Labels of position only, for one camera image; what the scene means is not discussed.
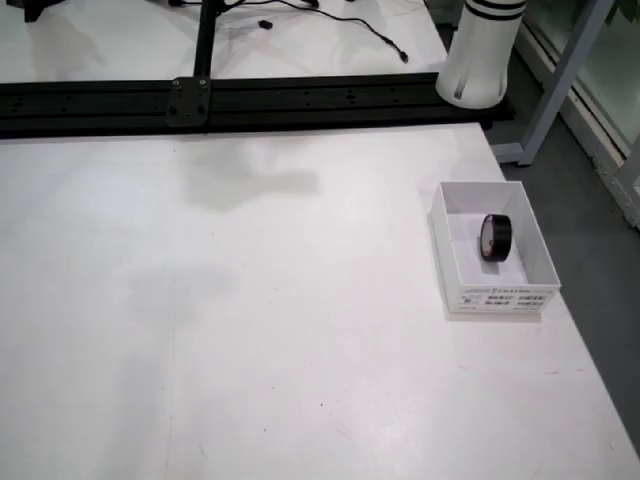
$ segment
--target black cable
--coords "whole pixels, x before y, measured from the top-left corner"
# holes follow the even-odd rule
[[[202,5],[202,2],[189,2],[189,1],[185,1],[183,0],[181,2],[183,5]],[[386,43],[387,45],[389,45],[391,48],[393,48],[396,52],[398,52],[398,56],[400,57],[400,60],[402,60],[404,63],[407,63],[409,61],[409,55],[407,55],[406,52],[404,52],[403,50],[400,49],[400,47],[398,47],[398,45],[395,44],[395,42],[393,40],[391,40],[389,37],[386,37],[384,35],[382,35],[380,32],[378,32],[375,28],[373,28],[369,22],[367,22],[366,20],[363,20],[362,18],[358,18],[358,17],[336,17],[335,15],[331,15],[330,13],[327,13],[323,10],[320,10],[318,8],[315,7],[301,7],[299,5],[294,5],[293,3],[289,3],[286,0],[262,0],[262,1],[246,1],[246,0],[237,0],[236,3],[233,3],[231,5],[227,5],[227,7],[224,9],[222,13],[226,13],[236,7],[240,7],[240,6],[247,6],[247,5],[267,5],[269,3],[282,3],[284,5],[287,5],[288,7],[294,8],[296,10],[300,10],[303,12],[313,12],[313,13],[319,13],[320,15],[324,15],[325,17],[331,18],[332,20],[337,20],[338,22],[356,22],[356,23],[360,23],[361,25],[364,25],[371,33],[373,33],[376,37],[378,37],[380,40],[382,40],[384,43]],[[307,3],[311,4],[311,5],[319,5],[319,3],[314,0],[308,1]]]

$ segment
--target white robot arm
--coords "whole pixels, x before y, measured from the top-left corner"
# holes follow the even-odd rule
[[[523,0],[465,0],[436,90],[447,102],[470,109],[493,107],[507,90],[507,66]]]

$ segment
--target open box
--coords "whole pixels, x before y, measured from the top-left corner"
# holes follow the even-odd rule
[[[480,228],[490,213],[511,219],[511,252],[502,263],[480,256]],[[538,313],[560,289],[521,182],[442,182],[430,217],[451,312]]]

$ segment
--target metal frame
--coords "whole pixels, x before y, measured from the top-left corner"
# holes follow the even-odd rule
[[[493,146],[499,163],[517,163],[520,166],[533,163],[562,103],[571,90],[580,67],[591,51],[613,2],[614,0],[590,0],[587,3],[552,77],[544,84],[544,93],[522,140],[517,143]]]
[[[598,158],[594,158],[596,170],[616,202],[624,218],[634,228],[640,229],[640,136],[622,167],[607,169]]]
[[[211,80],[216,18],[229,8],[224,0],[203,1],[192,77],[0,85],[0,138],[488,127],[513,118],[506,101],[484,111],[446,103],[436,93],[435,73]]]

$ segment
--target black tape roll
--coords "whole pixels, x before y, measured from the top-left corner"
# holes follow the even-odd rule
[[[506,215],[492,213],[484,217],[480,230],[480,255],[487,262],[504,262],[511,251],[513,231]]]

